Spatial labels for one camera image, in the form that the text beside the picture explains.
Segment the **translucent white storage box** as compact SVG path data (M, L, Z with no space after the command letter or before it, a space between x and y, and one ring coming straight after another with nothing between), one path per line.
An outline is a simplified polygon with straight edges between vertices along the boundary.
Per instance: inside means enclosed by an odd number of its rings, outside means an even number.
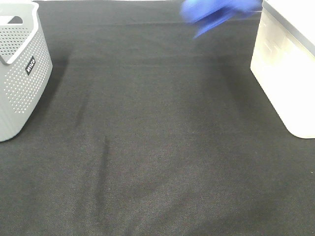
M250 69L286 129L315 137L315 2L265 0Z

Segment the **black table cloth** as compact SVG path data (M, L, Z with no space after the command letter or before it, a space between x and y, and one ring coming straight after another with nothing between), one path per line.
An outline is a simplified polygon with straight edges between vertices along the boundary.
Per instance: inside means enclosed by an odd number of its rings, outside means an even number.
M53 70L0 145L3 236L312 236L315 142L250 71L260 14L199 38L178 1L40 1Z

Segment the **grey perforated plastic basket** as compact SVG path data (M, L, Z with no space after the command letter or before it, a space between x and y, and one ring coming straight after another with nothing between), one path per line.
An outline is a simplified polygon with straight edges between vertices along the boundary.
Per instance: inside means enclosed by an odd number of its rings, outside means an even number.
M0 140L23 128L49 81L53 65L38 15L38 3L2 0L1 18L20 23L0 26Z

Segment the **blue microfibre towel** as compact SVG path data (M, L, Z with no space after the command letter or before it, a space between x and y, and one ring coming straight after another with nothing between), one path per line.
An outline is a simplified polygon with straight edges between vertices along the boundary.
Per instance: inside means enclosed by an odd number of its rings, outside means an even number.
M230 20L247 18L262 7L260 0L185 0L180 14L187 24L197 27L194 38Z

